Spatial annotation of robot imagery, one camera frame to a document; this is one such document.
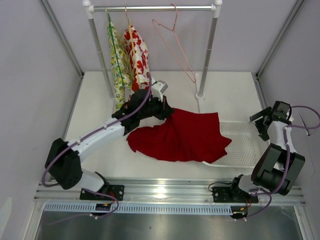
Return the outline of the red skirt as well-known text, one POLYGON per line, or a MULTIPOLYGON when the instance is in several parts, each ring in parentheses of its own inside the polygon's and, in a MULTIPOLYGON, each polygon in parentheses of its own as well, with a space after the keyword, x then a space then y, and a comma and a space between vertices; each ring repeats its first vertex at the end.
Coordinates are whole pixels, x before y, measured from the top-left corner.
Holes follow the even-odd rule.
POLYGON ((217 112, 194 113, 176 108, 161 125, 132 131, 127 142, 133 152, 168 162, 214 163, 227 155, 232 140, 220 132, 217 112))

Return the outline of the pink wire hanger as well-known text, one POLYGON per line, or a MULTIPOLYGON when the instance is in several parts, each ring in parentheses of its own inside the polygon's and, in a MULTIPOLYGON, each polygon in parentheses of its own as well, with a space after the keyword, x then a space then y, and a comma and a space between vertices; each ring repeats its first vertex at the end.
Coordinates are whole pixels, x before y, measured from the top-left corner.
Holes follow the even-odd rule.
POLYGON ((176 33, 176 27, 177 27, 177 21, 178 21, 178 9, 177 6, 174 3, 170 4, 171 7, 173 7, 174 11, 174 19, 172 22, 172 26, 165 25, 161 22, 159 22, 157 19, 152 19, 152 25, 157 32, 158 36, 166 46, 166 48, 169 50, 171 55, 173 56, 173 59, 176 61, 180 69, 186 74, 187 78, 193 83, 196 83, 196 74, 193 71, 193 69, 190 66, 189 60, 186 56, 186 53, 181 45, 181 42, 178 38, 178 35, 176 33), (166 30, 167 32, 170 32, 172 35, 172 38, 175 41, 175 45, 170 44, 167 39, 163 35, 163 31, 166 30))

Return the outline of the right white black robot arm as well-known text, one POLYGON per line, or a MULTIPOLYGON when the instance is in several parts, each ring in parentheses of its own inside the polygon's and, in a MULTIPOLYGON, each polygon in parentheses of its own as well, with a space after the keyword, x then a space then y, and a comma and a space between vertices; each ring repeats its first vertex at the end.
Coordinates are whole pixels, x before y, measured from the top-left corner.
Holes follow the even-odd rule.
POLYGON ((283 101, 276 101, 252 115, 258 136, 269 141, 269 146, 254 167, 252 174, 239 175, 232 181, 228 196, 234 202, 249 199, 254 186, 270 194, 285 196, 292 189, 305 157, 298 154, 291 138, 292 107, 283 101))

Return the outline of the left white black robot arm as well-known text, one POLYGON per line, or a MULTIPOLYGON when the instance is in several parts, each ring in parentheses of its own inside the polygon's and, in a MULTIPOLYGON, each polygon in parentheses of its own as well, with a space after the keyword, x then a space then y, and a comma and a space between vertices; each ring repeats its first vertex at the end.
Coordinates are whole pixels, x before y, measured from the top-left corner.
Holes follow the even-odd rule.
POLYGON ((135 130, 141 120, 151 117, 165 120, 173 113, 166 96, 157 97, 146 89, 138 90, 99 128, 70 141, 56 139, 44 165, 42 185, 50 187, 45 180, 50 174, 56 180, 54 186, 64 190, 74 187, 90 190, 97 200, 105 199, 109 193, 106 179, 98 172, 83 169, 82 162, 103 145, 135 130))

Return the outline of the wooden hanger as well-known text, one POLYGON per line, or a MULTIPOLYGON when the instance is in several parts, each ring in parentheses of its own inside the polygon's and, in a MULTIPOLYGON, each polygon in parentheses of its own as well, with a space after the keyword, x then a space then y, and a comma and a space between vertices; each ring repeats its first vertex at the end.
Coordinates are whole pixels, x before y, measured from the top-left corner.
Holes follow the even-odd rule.
POLYGON ((133 40, 132 23, 131 23, 131 20, 128 17, 127 5, 125 5, 125 16, 126 16, 127 21, 128 21, 128 32, 129 32, 129 36, 130 36, 130 44, 131 44, 131 47, 132 47, 132 57, 134 58, 134 60, 133 60, 134 69, 136 69, 136 73, 137 73, 137 77, 136 77, 137 84, 138 84, 138 86, 140 88, 141 82, 140 82, 140 77, 139 77, 138 70, 137 70, 138 68, 137 68, 137 63, 136 63, 136 50, 135 50, 134 40, 133 40))

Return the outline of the green hanger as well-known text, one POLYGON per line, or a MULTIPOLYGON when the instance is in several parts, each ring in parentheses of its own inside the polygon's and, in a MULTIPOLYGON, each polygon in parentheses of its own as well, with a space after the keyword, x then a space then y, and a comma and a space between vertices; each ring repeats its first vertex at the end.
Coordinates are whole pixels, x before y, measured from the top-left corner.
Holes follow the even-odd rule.
POLYGON ((110 51, 110 65, 111 65, 111 71, 113 74, 113 80, 114 84, 117 86, 123 86, 124 80, 123 80, 123 71, 120 66, 120 60, 118 56, 118 50, 119 46, 118 44, 118 38, 116 37, 116 29, 115 26, 112 23, 111 16, 109 13, 106 14, 107 16, 107 33, 108 33, 108 39, 109 39, 109 51, 110 51))

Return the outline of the white perforated laundry basket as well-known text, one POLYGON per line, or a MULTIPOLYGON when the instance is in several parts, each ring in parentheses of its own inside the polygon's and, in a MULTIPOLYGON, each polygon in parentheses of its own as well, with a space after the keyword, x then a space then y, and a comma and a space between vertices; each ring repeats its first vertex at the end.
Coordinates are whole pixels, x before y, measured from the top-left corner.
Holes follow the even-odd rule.
POLYGON ((203 162, 209 167, 254 168, 270 141, 259 137, 259 132, 252 122, 221 121, 220 133, 231 139, 225 148, 227 155, 213 163, 203 162))

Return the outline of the yellow lemon floral garment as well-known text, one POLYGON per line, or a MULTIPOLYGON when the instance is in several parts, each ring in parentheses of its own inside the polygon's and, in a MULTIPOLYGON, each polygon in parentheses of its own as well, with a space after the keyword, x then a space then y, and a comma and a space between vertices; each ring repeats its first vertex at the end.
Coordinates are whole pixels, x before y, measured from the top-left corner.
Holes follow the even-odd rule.
POLYGON ((126 102, 126 94, 132 86, 129 69, 129 56, 126 52, 125 42, 120 37, 110 14, 107 14, 107 34, 110 52, 110 66, 114 83, 115 110, 118 111, 126 102))

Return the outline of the red poppy floral garment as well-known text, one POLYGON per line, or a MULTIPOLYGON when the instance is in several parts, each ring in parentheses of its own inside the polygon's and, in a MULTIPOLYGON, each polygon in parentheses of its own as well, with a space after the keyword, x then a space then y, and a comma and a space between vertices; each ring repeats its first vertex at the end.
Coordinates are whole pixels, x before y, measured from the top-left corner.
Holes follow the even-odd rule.
POLYGON ((133 35, 133 43, 135 48, 135 58, 137 64, 137 71, 133 63, 133 51, 130 43, 130 34, 129 27, 125 30, 123 35, 123 41, 125 45, 125 51, 129 57, 129 71, 130 75, 133 77, 131 92, 135 93, 139 89, 147 89, 149 88, 149 78, 148 74, 150 73, 148 58, 149 58, 149 50, 147 44, 143 40, 142 36, 139 32, 131 25, 132 35, 133 35), (137 83, 137 73, 140 79, 140 87, 137 83))

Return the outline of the white clothes rack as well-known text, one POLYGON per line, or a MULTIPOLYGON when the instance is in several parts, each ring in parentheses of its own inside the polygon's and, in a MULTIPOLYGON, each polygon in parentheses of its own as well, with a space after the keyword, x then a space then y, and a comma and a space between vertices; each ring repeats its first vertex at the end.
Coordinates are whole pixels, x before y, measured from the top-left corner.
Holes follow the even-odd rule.
MULTIPOLYGON (((151 71, 181 71, 181 68, 160 39, 152 24, 152 19, 172 26, 175 17, 175 4, 178 9, 176 33, 195 75, 195 97, 205 98, 205 84, 213 54, 214 34, 224 1, 222 0, 99 0, 98 5, 92 0, 79 0, 76 9, 79 16, 75 26, 80 28, 76 40, 70 34, 71 45, 83 71, 110 71, 110 51, 108 44, 107 13, 111 16, 119 34, 128 27, 125 13, 131 24, 142 35, 150 51, 149 67, 151 71)), ((175 45, 170 32, 163 30, 163 36, 175 45)))

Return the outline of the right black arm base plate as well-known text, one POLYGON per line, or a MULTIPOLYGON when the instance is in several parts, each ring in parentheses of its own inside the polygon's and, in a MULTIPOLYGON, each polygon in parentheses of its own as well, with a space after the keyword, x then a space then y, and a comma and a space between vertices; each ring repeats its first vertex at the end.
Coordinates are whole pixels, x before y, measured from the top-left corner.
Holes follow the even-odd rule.
POLYGON ((211 192, 215 203, 257 204, 259 202, 257 196, 251 196, 232 185, 231 182, 213 182, 209 184, 208 190, 211 192))

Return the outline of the aluminium table edge rail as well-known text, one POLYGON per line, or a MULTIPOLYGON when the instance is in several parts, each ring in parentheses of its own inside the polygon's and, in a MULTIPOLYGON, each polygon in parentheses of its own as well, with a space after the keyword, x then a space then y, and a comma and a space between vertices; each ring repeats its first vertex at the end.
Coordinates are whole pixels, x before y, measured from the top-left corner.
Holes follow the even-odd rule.
MULTIPOLYGON (((169 178, 110 178, 112 185, 124 186, 122 203, 202 205, 213 202, 208 186, 230 182, 231 179, 169 179, 169 178)), ((35 202, 79 202, 81 188, 64 190, 60 186, 38 185, 35 202)))

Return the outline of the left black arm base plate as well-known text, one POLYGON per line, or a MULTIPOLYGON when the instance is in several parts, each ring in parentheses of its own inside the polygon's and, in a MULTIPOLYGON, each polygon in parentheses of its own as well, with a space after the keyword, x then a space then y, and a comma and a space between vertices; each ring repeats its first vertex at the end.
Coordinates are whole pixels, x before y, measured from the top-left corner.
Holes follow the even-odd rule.
POLYGON ((104 185, 98 191, 92 191, 88 189, 81 189, 79 199, 80 200, 88 200, 88 201, 112 201, 113 198, 118 201, 122 201, 124 198, 125 186, 118 184, 107 184, 104 185))

